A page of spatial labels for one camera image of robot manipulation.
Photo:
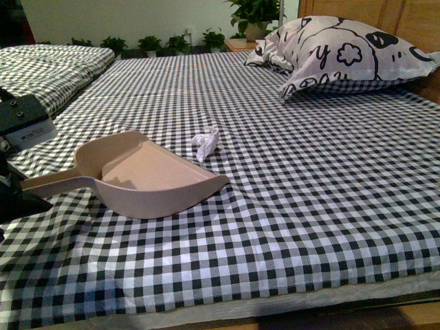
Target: potted plant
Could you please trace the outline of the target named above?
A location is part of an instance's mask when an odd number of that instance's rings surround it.
[[[211,53],[218,53],[220,49],[225,45],[225,35],[221,33],[221,28],[219,27],[220,32],[209,31],[211,29],[207,29],[206,33],[203,33],[203,41],[205,42],[206,47],[211,51]]]
[[[139,39],[139,48],[142,50],[148,57],[156,57],[156,53],[162,47],[160,46],[160,42],[162,40],[156,38],[155,36],[146,36],[145,38]]]
[[[76,46],[87,46],[87,47],[94,47],[92,44],[91,44],[91,41],[90,40],[84,40],[84,39],[75,39],[75,38],[72,38],[71,39],[71,43],[68,43],[67,45],[76,45]]]
[[[101,47],[110,48],[115,52],[116,56],[120,56],[124,48],[127,48],[125,40],[121,38],[111,38],[104,39],[101,43]]]
[[[185,34],[172,36],[166,43],[167,48],[176,55],[182,55],[188,51],[190,44],[185,40]]]
[[[238,6],[231,15],[231,25],[239,24],[239,32],[246,34],[248,41],[263,39],[267,25],[279,19],[279,0],[225,0]]]

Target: green plant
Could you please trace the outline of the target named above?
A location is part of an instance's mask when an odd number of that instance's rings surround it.
[[[188,50],[190,44],[185,40],[185,34],[182,34],[181,36],[171,36],[166,46],[170,51],[184,53]]]
[[[239,32],[244,33],[248,24],[256,24],[263,29],[263,22],[275,21],[280,15],[279,0],[225,0],[238,6],[231,15],[231,25],[239,24]]]
[[[237,32],[231,36],[231,39],[244,39],[246,35],[244,33]]]
[[[205,45],[207,48],[222,48],[225,44],[225,35],[221,32],[221,28],[219,28],[220,32],[209,32],[211,29],[207,29],[206,33],[203,33],[203,41],[205,41]]]
[[[84,39],[71,39],[71,44],[68,43],[68,45],[77,45],[77,46],[87,46],[87,47],[93,47],[90,40],[84,40]]]
[[[146,36],[145,38],[139,39],[139,48],[143,52],[152,52],[161,49],[160,46],[161,40],[156,38],[155,36]]]
[[[117,55],[121,54],[124,48],[127,48],[125,44],[125,40],[121,38],[111,38],[110,36],[107,39],[104,39],[101,43],[101,47],[110,48]]]

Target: crumpled tissue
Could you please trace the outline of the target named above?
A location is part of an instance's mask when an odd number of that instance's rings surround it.
[[[192,144],[200,146],[197,150],[197,160],[200,164],[215,150],[217,142],[219,141],[219,129],[215,129],[211,126],[204,127],[203,129],[209,130],[209,133],[197,134],[191,140]]]

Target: wooden headboard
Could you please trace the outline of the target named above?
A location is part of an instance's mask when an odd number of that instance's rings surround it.
[[[424,52],[440,50],[440,0],[300,0],[298,17],[310,15],[361,21]],[[405,87],[440,104],[440,69]]]

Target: gingham bedding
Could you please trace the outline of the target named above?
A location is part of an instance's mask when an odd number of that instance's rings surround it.
[[[202,166],[230,184],[163,219],[121,217],[79,189],[3,225],[3,329],[440,270],[440,107],[398,89],[281,104],[285,77],[247,55],[117,61],[55,139],[11,159],[29,176],[64,171],[85,142],[137,130],[198,164],[191,138],[212,126]]]
[[[114,60],[109,48],[24,45],[0,49],[0,86],[34,94],[52,115]]]

